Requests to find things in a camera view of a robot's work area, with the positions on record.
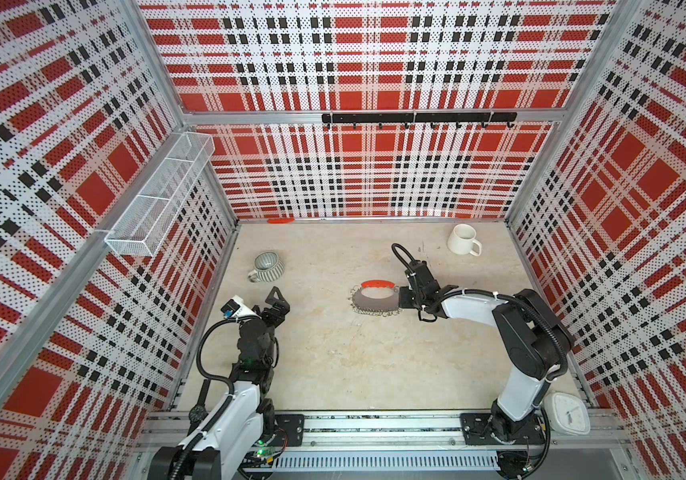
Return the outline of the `key organizer with red handle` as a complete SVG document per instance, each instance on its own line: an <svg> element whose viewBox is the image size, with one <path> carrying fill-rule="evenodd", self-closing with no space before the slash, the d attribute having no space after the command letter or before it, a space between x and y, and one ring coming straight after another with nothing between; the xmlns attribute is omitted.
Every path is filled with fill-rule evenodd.
<svg viewBox="0 0 686 480"><path fill-rule="evenodd" d="M351 304L363 315L396 315L401 312L399 287L387 280L364 281L353 290Z"/></svg>

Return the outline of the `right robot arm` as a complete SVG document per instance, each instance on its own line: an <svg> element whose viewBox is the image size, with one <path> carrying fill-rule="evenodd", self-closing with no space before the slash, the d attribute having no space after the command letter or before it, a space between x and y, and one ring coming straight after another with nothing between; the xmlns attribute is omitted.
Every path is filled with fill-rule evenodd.
<svg viewBox="0 0 686 480"><path fill-rule="evenodd" d="M511 362L503 391L490 407L482 431L501 444L513 444L530 422L550 385L568 370L574 339L551 307L532 289L502 294L481 289L442 287L428 264L403 245L391 250L405 267L408 285L399 290L398 307L415 310L422 322L468 320L497 329Z"/></svg>

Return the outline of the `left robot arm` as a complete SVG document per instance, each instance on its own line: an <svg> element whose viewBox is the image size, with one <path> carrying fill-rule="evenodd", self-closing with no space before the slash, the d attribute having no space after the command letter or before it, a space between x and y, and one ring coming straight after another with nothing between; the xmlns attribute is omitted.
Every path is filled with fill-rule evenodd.
<svg viewBox="0 0 686 480"><path fill-rule="evenodd" d="M263 310L250 308L239 296L221 308L223 319L207 328L195 356L205 383L219 382L226 392L217 407L195 420L190 433L177 445L160 448L149 479L230 479L255 445L265 447L275 436L276 410L268 397L280 349L276 329L291 311L278 287L273 287ZM236 325L238 359L227 376L204 367L202 354L209 337L220 327Z"/></svg>

